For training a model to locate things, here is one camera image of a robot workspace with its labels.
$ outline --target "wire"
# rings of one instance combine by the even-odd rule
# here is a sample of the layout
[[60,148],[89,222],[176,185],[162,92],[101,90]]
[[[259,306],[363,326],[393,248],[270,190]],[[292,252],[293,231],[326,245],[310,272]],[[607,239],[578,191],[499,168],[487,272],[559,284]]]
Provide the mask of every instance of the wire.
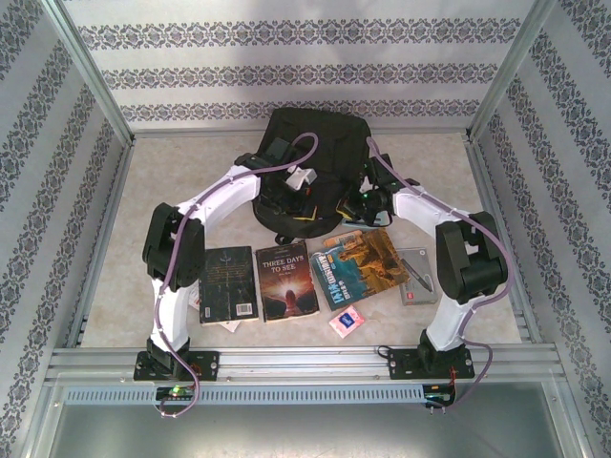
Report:
[[507,249],[503,246],[503,244],[498,239],[498,237],[495,236],[495,234],[493,234],[489,229],[482,226],[478,222],[472,220],[471,218],[463,215],[462,213],[457,212],[455,209],[449,207],[448,205],[446,205],[444,202],[442,202],[438,198],[431,196],[426,191],[420,190],[416,188],[415,186],[411,186],[399,174],[397,174],[394,171],[394,169],[382,158],[382,156],[380,155],[380,150],[378,148],[377,143],[370,136],[367,137],[367,144],[369,148],[371,149],[371,151],[373,152],[373,155],[375,156],[375,158],[380,162],[380,164],[382,164],[384,168],[389,171],[390,174],[392,174],[397,180],[399,180],[401,184],[403,184],[406,188],[408,188],[418,197],[421,197],[427,200],[428,202],[432,203],[435,207],[439,208],[441,211],[446,212],[450,215],[453,215],[471,224],[472,227],[474,227],[475,229],[480,231],[482,234],[484,234],[496,246],[496,248],[498,248],[498,251],[500,251],[500,253],[503,255],[503,258],[505,259],[505,262],[507,264],[507,281],[505,282],[505,287],[502,289],[502,291],[500,291],[495,296],[492,296],[490,298],[485,298],[482,301],[476,302],[471,307],[471,309],[467,312],[467,314],[463,318],[462,323],[458,327],[458,336],[460,337],[460,339],[462,339],[462,341],[465,344],[472,345],[472,346],[479,346],[482,348],[486,348],[486,350],[488,350],[488,360],[486,361],[486,364],[484,364],[484,367],[481,370],[481,372],[479,373],[479,375],[475,378],[471,387],[465,392],[465,394],[463,394],[457,401],[455,401],[450,406],[454,408],[456,406],[459,406],[465,399],[471,396],[471,394],[477,388],[481,380],[486,376],[486,373],[488,372],[488,369],[490,369],[490,366],[493,362],[493,356],[494,356],[493,349],[488,344],[480,343],[480,342],[472,342],[472,341],[468,341],[467,339],[465,339],[464,337],[465,328],[467,327],[469,320],[473,317],[475,310],[477,310],[480,307],[483,307],[484,305],[488,305],[490,303],[496,302],[509,294],[509,291],[515,282],[514,266],[511,263],[511,259],[510,259],[509,253],[507,252]]
[[161,326],[161,318],[160,318],[160,314],[159,314],[159,307],[161,305],[161,300],[163,299],[163,293],[165,292],[165,290],[167,289],[168,285],[170,284],[170,279],[172,278],[172,275],[174,274],[174,269],[176,267],[176,261],[177,261],[177,257],[178,257],[178,253],[179,253],[179,247],[180,247],[180,241],[182,240],[182,233],[184,232],[184,227],[187,224],[187,221],[189,220],[189,217],[191,217],[191,215],[193,215],[193,213],[198,210],[198,208],[200,208],[200,205],[210,196],[212,196],[214,193],[216,193],[217,191],[219,191],[222,187],[226,186],[227,184],[231,183],[234,180],[238,180],[240,178],[244,178],[244,177],[249,177],[251,175],[260,175],[260,174],[268,174],[271,172],[280,172],[282,170],[286,170],[294,165],[299,165],[305,161],[307,161],[308,159],[310,159],[312,157],[312,155],[316,152],[316,149],[318,148],[318,136],[312,132],[306,132],[303,134],[298,135],[291,143],[291,146],[295,146],[298,142],[300,142],[301,140],[303,140],[304,138],[312,138],[313,139],[313,144],[312,147],[310,148],[309,152],[307,152],[307,154],[299,159],[296,159],[292,162],[289,162],[288,164],[283,164],[283,165],[278,165],[278,166],[274,166],[274,167],[265,167],[262,169],[257,169],[257,170],[249,170],[247,172],[243,172],[241,174],[237,174],[234,177],[230,177],[230,178],[226,178],[223,181],[218,182],[217,184],[213,185],[210,189],[208,189],[205,193],[203,193],[203,195],[201,195],[200,198],[198,198],[193,205],[191,205],[189,207],[189,209],[187,210],[187,212],[184,214],[184,216],[182,217],[182,220],[180,221],[180,225],[179,225],[179,229],[176,233],[176,239],[174,240],[174,247],[172,248],[172,256],[170,257],[170,263],[168,264],[168,271],[167,274],[165,275],[165,279],[163,280],[163,284],[161,285],[161,287],[159,288],[158,291],[158,296],[157,299],[155,300],[155,326],[158,329],[159,332],[159,336],[161,337],[161,340],[163,341],[163,343],[165,344],[165,346],[168,347],[168,350],[170,352],[170,354],[180,363],[180,365],[182,365],[182,367],[184,367],[186,369],[186,371],[191,375],[191,377],[193,378],[194,381],[194,393],[193,393],[193,398],[191,399],[191,402],[183,409],[180,410],[178,412],[175,413],[167,413],[165,410],[163,410],[163,404],[164,402],[161,402],[161,404],[159,404],[159,412],[161,412],[161,416],[162,417],[171,417],[171,418],[177,418],[180,415],[182,415],[183,413],[186,413],[187,411],[189,411],[191,409],[191,407],[193,407],[198,399],[200,398],[200,379],[198,378],[198,375],[196,374],[195,370],[186,362],[184,361],[180,355],[177,353],[177,351],[172,348],[172,346],[170,345],[170,341],[167,338],[167,336],[165,335],[165,333],[163,332],[163,327]]

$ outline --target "book cover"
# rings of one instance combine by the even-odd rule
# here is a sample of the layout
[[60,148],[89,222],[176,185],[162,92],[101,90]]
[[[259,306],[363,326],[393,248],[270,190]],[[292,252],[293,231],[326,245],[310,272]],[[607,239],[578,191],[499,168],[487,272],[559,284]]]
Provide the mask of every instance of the book cover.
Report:
[[314,253],[311,262],[331,310],[339,310],[409,279],[383,228]]
[[401,284],[401,301],[404,305],[437,303],[439,295],[432,280],[431,264],[426,248],[398,249],[397,254],[408,270],[410,279]]
[[249,246],[206,250],[200,279],[200,323],[259,318]]
[[256,252],[263,318],[274,322],[317,313],[304,241]]

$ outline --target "patterned wallpaper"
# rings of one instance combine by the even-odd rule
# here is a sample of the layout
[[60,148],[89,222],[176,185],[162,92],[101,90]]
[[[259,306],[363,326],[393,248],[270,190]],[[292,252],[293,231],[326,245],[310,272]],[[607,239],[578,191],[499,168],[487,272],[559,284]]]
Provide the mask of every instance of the patterned wallpaper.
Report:
[[610,26],[608,3],[559,1],[478,140],[594,456],[611,456]]
[[18,456],[122,158],[49,18],[0,0],[0,457]]
[[139,131],[261,128],[283,105],[466,128],[534,2],[97,3],[65,1]]

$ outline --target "robotic arm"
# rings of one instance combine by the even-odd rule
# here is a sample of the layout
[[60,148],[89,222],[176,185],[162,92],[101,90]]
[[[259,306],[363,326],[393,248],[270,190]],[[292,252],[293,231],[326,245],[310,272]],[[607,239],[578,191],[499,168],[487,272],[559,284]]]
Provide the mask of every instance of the robotic arm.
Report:
[[[261,163],[259,158],[252,155],[241,156],[236,164],[241,165],[232,166],[225,176],[199,195],[177,207],[161,204],[153,214],[143,259],[153,278],[156,300],[164,281],[169,284],[170,291],[166,291],[159,302],[158,321],[154,323],[147,350],[152,358],[167,367],[175,377],[178,377],[181,367],[172,358],[170,350],[177,351],[180,356],[188,353],[186,313],[189,295],[198,287],[197,279],[203,268],[205,232],[212,230],[219,221],[259,194],[261,179],[255,175],[245,175],[251,170],[269,165]],[[373,193],[378,202],[373,206],[376,212],[386,209],[414,223],[436,240],[437,276],[444,293],[434,320],[423,332],[420,346],[425,353],[424,357],[430,361],[438,355],[442,355],[443,359],[444,354],[451,354],[463,345],[461,325],[467,314],[476,298],[494,294],[496,288],[507,280],[507,265],[488,238],[456,216],[466,216],[466,213],[451,209],[443,202],[439,205],[437,199],[427,198],[424,189],[414,181],[411,183],[415,186],[400,185],[395,177],[376,164],[377,161],[372,159],[370,170],[374,178],[370,181],[378,186],[376,193]],[[297,167],[289,170],[291,173],[286,183],[293,188],[301,186],[304,180],[310,182],[315,178],[310,169]],[[201,204],[197,203],[213,190],[216,192]],[[363,208],[368,207],[366,202],[361,204]],[[168,281],[166,274],[173,240],[183,218],[188,218],[185,225],[187,237],[180,244],[177,268]],[[495,222],[486,212],[470,215],[470,218],[496,235]],[[468,253],[466,243],[477,249]],[[162,338],[158,324],[167,342]]]

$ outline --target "purple cable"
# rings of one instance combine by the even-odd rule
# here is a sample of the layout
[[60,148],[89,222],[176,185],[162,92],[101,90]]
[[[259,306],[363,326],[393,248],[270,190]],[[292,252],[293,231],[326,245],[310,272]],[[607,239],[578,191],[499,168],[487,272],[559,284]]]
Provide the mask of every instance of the purple cable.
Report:
[[305,156],[297,160],[294,160],[293,162],[290,162],[288,164],[278,165],[275,167],[266,167],[266,168],[257,169],[257,170],[249,170],[248,172],[237,174],[234,177],[227,178],[223,181],[218,182],[213,187],[211,187],[207,192],[205,192],[200,198],[198,198],[193,203],[193,205],[191,205],[191,207],[189,207],[189,210],[187,210],[187,212],[184,214],[184,217],[180,221],[179,229],[176,233],[176,239],[174,240],[172,256],[170,257],[170,263],[168,265],[168,271],[167,271],[167,274],[165,275],[165,280],[163,281],[163,284],[159,288],[158,297],[157,297],[157,300],[155,301],[155,325],[158,328],[159,336],[161,337],[165,345],[170,350],[170,354],[180,363],[180,365],[182,365],[182,367],[184,367],[187,370],[187,372],[189,372],[191,377],[193,377],[193,380],[195,382],[194,383],[195,389],[193,393],[193,398],[191,399],[191,402],[189,403],[189,405],[185,407],[183,410],[180,410],[179,412],[172,413],[172,414],[165,413],[165,411],[163,410],[164,401],[161,401],[161,403],[159,404],[159,412],[161,413],[162,417],[177,418],[180,415],[182,415],[183,413],[185,413],[187,410],[191,409],[191,407],[193,407],[197,403],[198,399],[200,398],[200,379],[198,378],[198,374],[195,372],[195,370],[193,370],[193,368],[186,361],[184,361],[180,357],[180,355],[176,352],[176,350],[172,348],[172,346],[170,345],[170,341],[168,340],[167,336],[163,332],[163,328],[161,327],[161,318],[159,316],[159,306],[161,305],[163,293],[165,292],[168,285],[170,284],[170,279],[172,278],[172,274],[174,273],[174,268],[176,267],[176,260],[178,257],[178,252],[179,252],[179,247],[180,247],[180,240],[182,239],[182,233],[184,232],[184,227],[186,226],[186,223],[189,220],[189,217],[193,215],[193,213],[198,209],[198,207],[201,205],[202,202],[204,202],[207,198],[209,198],[214,193],[219,191],[220,188],[222,188],[223,186],[227,185],[228,183],[234,180],[244,178],[244,177],[249,177],[251,175],[268,174],[271,172],[280,172],[282,170],[286,170],[292,167],[293,165],[299,165],[302,162],[305,162],[308,159],[310,159],[312,155],[316,152],[316,149],[318,148],[318,136],[316,134],[312,132],[305,132],[297,136],[297,138],[295,138],[293,142],[291,143],[291,146],[295,146],[299,141],[307,137],[312,138],[314,140],[314,144],[312,145],[312,148],[309,150],[309,152]]
[[473,384],[467,390],[467,392],[463,394],[460,397],[460,399],[458,399],[454,404],[451,405],[451,407],[454,408],[456,406],[459,406],[465,399],[471,396],[474,389],[477,387],[477,385],[479,385],[481,380],[484,378],[484,376],[488,372],[488,369],[490,369],[491,364],[493,363],[493,349],[486,343],[472,342],[472,341],[468,341],[467,339],[465,339],[463,337],[465,328],[467,327],[469,320],[473,317],[475,310],[477,310],[480,307],[483,307],[484,305],[488,305],[490,303],[496,302],[509,294],[509,291],[512,288],[512,286],[514,285],[515,280],[516,280],[515,275],[514,275],[514,267],[511,263],[511,258],[509,256],[509,253],[507,252],[507,250],[505,249],[505,247],[503,246],[503,244],[501,243],[501,241],[498,239],[497,236],[495,236],[491,231],[489,231],[487,228],[479,224],[477,221],[474,221],[471,218],[466,217],[465,215],[462,215],[461,213],[456,212],[453,208],[449,207],[448,205],[443,203],[441,200],[434,198],[433,196],[431,196],[430,194],[426,192],[420,191],[419,189],[415,188],[414,186],[411,186],[399,174],[397,174],[394,171],[394,169],[390,167],[386,163],[386,161],[380,156],[380,150],[378,148],[378,145],[375,142],[375,140],[371,138],[370,136],[368,136],[367,138],[367,144],[369,148],[371,149],[371,151],[373,152],[373,155],[375,156],[375,158],[378,159],[378,161],[384,166],[384,168],[388,170],[395,178],[397,178],[401,184],[403,184],[406,188],[408,188],[410,191],[415,193],[417,196],[432,203],[434,206],[436,206],[440,210],[447,212],[451,215],[454,215],[455,217],[462,219],[463,221],[471,224],[475,229],[477,229],[478,231],[483,233],[488,239],[490,239],[490,241],[496,246],[496,248],[498,248],[498,251],[500,251],[500,253],[503,255],[503,258],[505,258],[505,262],[507,263],[507,281],[505,282],[505,287],[502,289],[502,291],[496,294],[495,296],[492,296],[490,298],[486,298],[482,301],[476,302],[472,306],[472,308],[469,310],[469,312],[467,312],[467,315],[465,315],[465,318],[463,319],[462,323],[458,327],[458,336],[462,339],[462,341],[465,344],[472,345],[472,346],[479,346],[482,348],[486,348],[488,350],[488,360],[486,361],[486,364],[484,364],[484,368],[481,370],[479,375],[475,378]]

